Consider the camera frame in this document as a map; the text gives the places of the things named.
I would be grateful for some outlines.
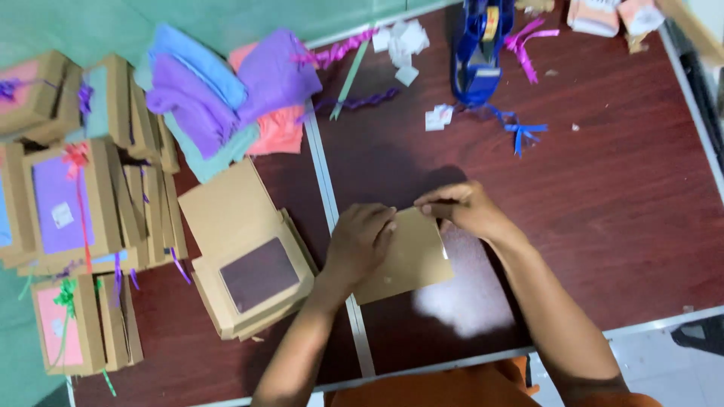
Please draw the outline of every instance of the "dark wooden table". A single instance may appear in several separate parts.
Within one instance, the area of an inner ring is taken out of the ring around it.
[[[522,159],[493,119],[460,114],[444,131],[424,131],[424,112],[453,102],[446,38],[458,7],[420,17],[431,46],[413,57],[420,75],[410,88],[375,109],[343,111],[336,122],[329,112],[317,116],[339,211],[358,201],[401,209],[439,185],[480,180],[601,329],[724,304],[724,209],[658,34],[647,39],[648,52],[631,56],[622,38],[571,32],[562,8],[558,2],[543,26],[561,28],[560,37],[526,44],[540,84],[528,84],[512,54],[501,57],[505,74],[491,102],[524,124],[549,125]],[[527,21],[518,16],[514,32]],[[352,59],[320,73],[320,97],[337,97]],[[350,96],[400,86],[394,74],[387,53],[370,46]],[[306,140],[301,155],[255,164],[323,264],[329,232]],[[175,181],[179,193],[197,184],[186,166]],[[185,234],[192,258],[200,256],[186,226]],[[456,272],[446,286],[361,308],[377,374],[530,344],[487,248],[459,230],[444,239]],[[78,380],[76,405],[191,406],[251,395],[292,317],[262,332],[262,343],[221,341],[196,288],[173,265],[138,279],[133,300],[146,359],[109,374],[116,398],[102,376]],[[421,307],[453,297],[468,316],[458,331]],[[342,309],[319,384],[360,375]]]

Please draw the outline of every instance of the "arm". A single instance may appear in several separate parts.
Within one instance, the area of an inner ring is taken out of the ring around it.
[[[327,264],[279,344],[251,407],[304,407],[314,386],[337,310],[354,287],[382,263],[395,230],[395,208],[352,205],[340,216]]]
[[[566,404],[596,390],[628,392],[606,338],[478,182],[440,188],[415,205],[495,250],[541,360]]]

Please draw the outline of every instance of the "orange shirt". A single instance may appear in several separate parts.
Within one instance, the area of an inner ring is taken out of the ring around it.
[[[377,380],[324,394],[325,407],[538,407],[526,388],[525,356],[464,369]],[[636,393],[600,392],[576,407],[661,407]]]

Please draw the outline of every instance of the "hand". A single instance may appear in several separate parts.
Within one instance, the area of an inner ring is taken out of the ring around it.
[[[390,247],[396,213],[397,209],[381,203],[355,203],[340,216],[327,250],[327,264],[315,282],[319,295],[341,306],[355,286],[374,272]]]
[[[488,241],[517,230],[477,181],[446,185],[428,192],[415,200],[415,206],[425,215],[446,219]]]

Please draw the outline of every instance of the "person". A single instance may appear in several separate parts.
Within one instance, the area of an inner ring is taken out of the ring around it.
[[[660,407],[649,396],[628,391],[606,338],[480,183],[448,185],[423,195],[414,204],[424,214],[452,222],[494,249],[541,360],[567,407]],[[266,368],[252,407],[307,404],[334,315],[354,287],[384,259],[395,231],[395,212],[379,203],[355,204],[340,216],[327,251],[327,264]],[[325,404],[537,406],[527,394],[530,389],[525,386],[524,368],[524,361],[516,366],[507,360],[390,377],[325,394]]]

